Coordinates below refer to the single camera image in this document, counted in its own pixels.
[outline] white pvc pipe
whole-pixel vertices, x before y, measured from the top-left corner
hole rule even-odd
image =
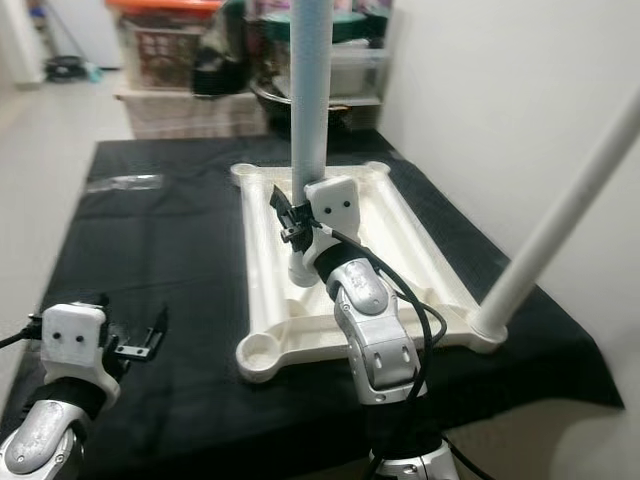
[[[536,280],[588,210],[640,132],[640,90],[616,117],[590,153],[582,171],[491,289],[478,316],[470,321],[479,334],[495,341],[535,286]]]
[[[324,177],[333,0],[291,2],[291,169],[293,204],[304,186]]]

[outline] table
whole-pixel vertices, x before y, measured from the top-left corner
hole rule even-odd
[[[331,165],[387,163],[391,178],[476,300],[507,258],[376,132],[334,135]],[[361,458],[364,417],[346,360],[286,367],[263,385],[243,382],[234,350],[247,334],[239,162],[287,165],[275,136],[136,140],[97,147],[42,306],[110,296],[113,321],[141,340],[167,305],[170,331],[158,357],[135,365],[123,394],[86,445],[86,479],[287,478]],[[145,184],[105,182],[155,175]],[[111,185],[111,188],[95,188]],[[622,408],[591,337],[536,289],[494,354],[436,352],[430,401],[443,429],[546,398]],[[37,344],[22,361],[2,423],[42,382]]]

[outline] bin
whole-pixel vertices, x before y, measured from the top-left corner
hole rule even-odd
[[[199,38],[223,0],[106,0],[134,90],[191,89]]]
[[[123,81],[115,97],[123,102],[137,139],[240,137],[268,131],[266,115],[251,92],[212,100],[191,92],[133,90]]]
[[[270,13],[262,19],[270,42],[266,64],[273,85],[291,98],[291,14]],[[358,12],[336,12],[333,16],[330,97],[344,99],[345,104],[349,98],[377,95],[379,73],[388,57],[387,50],[371,48],[366,21],[366,15]]]

